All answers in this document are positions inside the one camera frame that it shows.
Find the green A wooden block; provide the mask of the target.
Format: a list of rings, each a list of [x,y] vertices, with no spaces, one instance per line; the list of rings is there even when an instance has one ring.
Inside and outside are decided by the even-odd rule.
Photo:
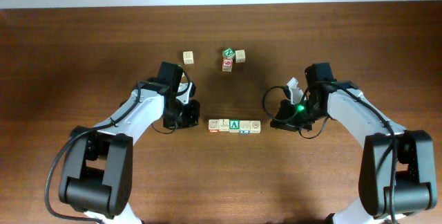
[[[238,133],[240,131],[240,121],[238,119],[229,120],[229,133]]]

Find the red U wooden block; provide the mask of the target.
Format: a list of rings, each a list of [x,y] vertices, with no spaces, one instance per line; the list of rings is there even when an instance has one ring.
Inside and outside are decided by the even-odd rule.
[[[218,133],[220,131],[219,120],[209,120],[208,128],[210,133]]]

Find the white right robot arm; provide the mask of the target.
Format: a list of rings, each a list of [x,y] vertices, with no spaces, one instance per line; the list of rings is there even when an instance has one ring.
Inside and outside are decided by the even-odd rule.
[[[381,113],[351,81],[338,81],[328,63],[305,69],[307,88],[291,78],[282,86],[270,125],[302,133],[318,120],[341,123],[363,148],[358,198],[326,223],[397,223],[433,209],[438,201],[434,145],[424,130],[411,131]]]

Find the sailboat yellow I block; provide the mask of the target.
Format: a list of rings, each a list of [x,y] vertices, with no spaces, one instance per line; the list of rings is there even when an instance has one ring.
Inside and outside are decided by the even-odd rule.
[[[230,129],[230,119],[219,119],[219,131],[229,132]]]

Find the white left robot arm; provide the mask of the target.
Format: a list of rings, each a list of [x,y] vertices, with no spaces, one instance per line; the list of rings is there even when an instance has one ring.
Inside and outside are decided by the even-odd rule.
[[[64,161],[59,200],[83,213],[81,221],[141,223],[129,204],[133,147],[157,120],[165,134],[198,125],[195,84],[182,81],[188,77],[180,65],[162,62],[157,76],[137,82],[109,118],[71,131],[51,167]]]

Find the number 2 blue block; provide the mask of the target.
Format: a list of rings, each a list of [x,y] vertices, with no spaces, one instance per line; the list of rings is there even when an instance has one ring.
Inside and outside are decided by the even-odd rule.
[[[251,130],[251,122],[249,120],[240,120],[239,121],[239,133],[241,134],[248,134]]]

